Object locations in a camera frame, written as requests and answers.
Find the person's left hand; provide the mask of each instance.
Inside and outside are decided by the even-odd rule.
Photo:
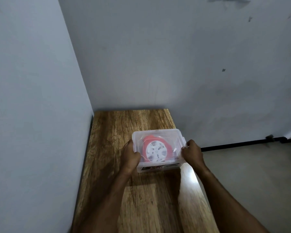
[[[129,175],[136,170],[141,158],[139,152],[134,152],[132,145],[132,140],[129,140],[124,145],[121,155],[121,170]]]

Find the white wall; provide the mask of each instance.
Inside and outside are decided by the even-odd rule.
[[[58,0],[0,0],[0,232],[68,232],[91,116]]]
[[[94,111],[169,108],[202,147],[291,131],[291,0],[59,2]]]

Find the wood grain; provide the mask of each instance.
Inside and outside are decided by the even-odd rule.
[[[104,197],[134,131],[175,128],[169,110],[95,113],[72,232]],[[219,232],[190,165],[140,173],[125,188],[119,232]]]

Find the forearm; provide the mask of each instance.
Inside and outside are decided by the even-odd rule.
[[[202,181],[221,233],[268,232],[253,215],[233,198],[208,168],[203,170],[195,168],[194,170]]]
[[[124,189],[130,176],[123,170],[118,172],[108,194],[81,227],[82,233],[113,233],[116,231]]]

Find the person's left arm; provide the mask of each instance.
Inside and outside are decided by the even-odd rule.
[[[124,145],[121,155],[121,167],[108,194],[81,225],[81,233],[115,232],[120,214],[125,186],[140,162],[140,153],[134,153],[132,140]]]

